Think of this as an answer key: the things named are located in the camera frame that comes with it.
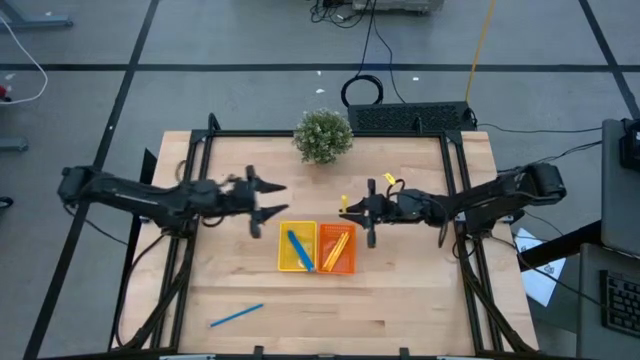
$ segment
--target keyboard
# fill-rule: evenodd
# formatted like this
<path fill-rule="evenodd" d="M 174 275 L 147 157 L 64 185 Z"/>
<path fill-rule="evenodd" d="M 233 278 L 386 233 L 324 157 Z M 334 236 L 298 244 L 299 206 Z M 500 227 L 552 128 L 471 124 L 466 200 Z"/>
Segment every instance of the keyboard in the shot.
<path fill-rule="evenodd" d="M 466 102 L 409 103 L 382 105 L 352 105 L 349 122 L 354 130 L 417 130 L 416 122 L 425 131 L 475 130 L 467 113 Z"/>
<path fill-rule="evenodd" d="M 640 279 L 608 270 L 600 271 L 602 325 L 640 338 Z"/>

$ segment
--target white cable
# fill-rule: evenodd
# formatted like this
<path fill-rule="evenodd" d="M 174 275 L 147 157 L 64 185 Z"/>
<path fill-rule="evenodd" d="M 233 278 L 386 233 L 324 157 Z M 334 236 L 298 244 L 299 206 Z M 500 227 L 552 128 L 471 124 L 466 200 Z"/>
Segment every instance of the white cable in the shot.
<path fill-rule="evenodd" d="M 34 97 L 30 97 L 28 99 L 13 100 L 11 102 L 1 102 L 0 101 L 0 106 L 16 105 L 16 104 L 20 104 L 20 103 L 25 103 L 25 102 L 36 100 L 37 98 L 39 98 L 42 95 L 44 90 L 47 88 L 47 84 L 49 83 L 49 78 L 47 77 L 47 74 L 44 72 L 44 70 L 42 70 L 42 67 L 40 67 L 40 65 L 33 59 L 33 57 L 31 57 L 31 54 L 29 54 L 29 52 L 27 50 L 25 50 L 25 48 L 22 46 L 20 41 L 18 41 L 18 38 L 13 33 L 13 30 L 11 30 L 11 27 L 9 26 L 9 24 L 7 24 L 7 22 L 4 20 L 4 18 L 2 16 L 0 16 L 0 20 L 2 20 L 2 23 L 4 24 L 4 26 L 7 28 L 7 30 L 9 30 L 9 34 L 11 34 L 11 37 L 13 38 L 13 40 L 15 40 L 16 44 L 18 44 L 18 47 L 20 47 L 20 50 L 22 50 L 22 52 L 24 52 L 24 54 L 27 55 L 29 60 L 31 60 L 31 62 L 33 62 L 33 64 L 38 68 L 38 70 L 40 70 L 40 72 L 42 72 L 42 76 L 44 76 L 44 85 L 42 85 L 42 89 L 40 90 L 38 95 L 36 95 Z"/>

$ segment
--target yellow marker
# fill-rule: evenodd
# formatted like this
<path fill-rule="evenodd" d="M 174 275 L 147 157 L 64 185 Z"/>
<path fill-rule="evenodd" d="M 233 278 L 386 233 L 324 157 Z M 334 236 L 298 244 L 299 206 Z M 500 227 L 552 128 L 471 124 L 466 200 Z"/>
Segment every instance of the yellow marker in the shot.
<path fill-rule="evenodd" d="M 393 175 L 391 175 L 389 173 L 386 173 L 386 174 L 384 174 L 384 177 L 387 179 L 389 184 L 391 184 L 391 185 L 395 185 L 396 184 L 396 179 L 393 177 Z"/>
<path fill-rule="evenodd" d="M 342 195 L 342 212 L 343 213 L 347 212 L 348 201 L 349 201 L 349 198 L 347 198 L 347 195 Z"/>
<path fill-rule="evenodd" d="M 338 240 L 338 243 L 336 244 L 336 246 L 333 247 L 333 250 L 331 250 L 329 257 L 327 257 L 327 260 L 324 262 L 324 265 L 322 265 L 322 270 L 324 271 L 333 270 L 333 267 L 336 265 L 336 262 L 338 262 L 340 255 L 342 255 L 342 251 L 344 250 L 344 247 L 347 245 L 347 241 L 349 241 L 349 233 L 343 233 L 342 235 L 340 235 L 340 239 Z"/>
<path fill-rule="evenodd" d="M 327 271 L 327 268 L 329 267 L 329 264 L 331 263 L 331 261 L 333 260 L 333 258 L 337 254 L 337 251 L 338 251 L 338 249 L 340 247 L 340 242 L 342 241 L 342 239 L 345 236 L 347 236 L 347 233 L 342 233 L 340 235 L 340 238 L 338 239 L 336 244 L 333 246 L 333 249 L 331 249 L 331 252 L 329 253 L 329 256 L 327 256 L 327 259 L 324 261 L 324 264 L 322 264 L 322 270 Z"/>

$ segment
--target floor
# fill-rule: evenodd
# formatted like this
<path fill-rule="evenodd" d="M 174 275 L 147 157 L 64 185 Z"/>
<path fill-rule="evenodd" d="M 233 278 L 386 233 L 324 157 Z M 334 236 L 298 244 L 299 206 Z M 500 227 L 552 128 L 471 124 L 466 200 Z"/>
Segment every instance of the floor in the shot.
<path fill-rule="evenodd" d="M 15 205 L 0 214 L 0 357 L 23 356 L 72 218 L 56 195 L 64 166 L 104 164 L 137 178 L 145 148 L 157 153 L 166 130 L 202 128 L 213 111 L 225 129 L 291 129 L 302 112 L 346 114 L 342 84 L 362 56 L 366 21 L 343 30 L 309 21 L 310 1 L 23 0 L 27 13 L 68 14 L 72 28 L 21 32 L 49 86 L 40 99 L 0 108 L 0 133 L 24 135 L 25 153 L 1 153 L 0 193 Z M 408 102 L 464 99 L 489 0 L 446 0 L 428 16 L 377 16 L 393 48 L 399 92 Z M 640 117 L 640 31 L 635 0 L 499 1 L 480 54 L 471 105 L 480 122 L 512 129 L 578 129 L 606 118 Z M 11 97 L 39 91 L 42 75 L 0 33 L 0 84 Z M 372 38 L 367 71 L 396 103 Z M 375 90 L 356 84 L 351 103 Z M 513 134 L 483 128 L 499 168 L 559 154 L 599 138 Z M 555 162 L 569 195 L 531 212 L 572 231 L 600 217 L 600 149 Z M 88 218 L 126 239 L 130 216 L 92 206 Z M 540 238 L 557 233 L 525 217 Z M 124 246 L 84 227 L 40 356 L 104 351 Z M 543 350 L 571 355 L 575 336 L 536 321 Z"/>

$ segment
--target orange tray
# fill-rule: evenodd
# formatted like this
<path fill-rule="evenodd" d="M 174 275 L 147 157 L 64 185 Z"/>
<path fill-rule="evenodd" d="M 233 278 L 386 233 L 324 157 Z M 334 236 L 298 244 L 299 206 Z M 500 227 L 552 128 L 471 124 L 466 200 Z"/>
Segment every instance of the orange tray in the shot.
<path fill-rule="evenodd" d="M 323 271 L 322 265 L 336 246 L 342 233 L 349 233 L 349 240 L 342 250 L 335 266 L 331 271 Z M 318 261 L 316 271 L 321 274 L 353 275 L 356 272 L 356 227 L 349 223 L 320 224 L 320 237 L 318 239 Z"/>

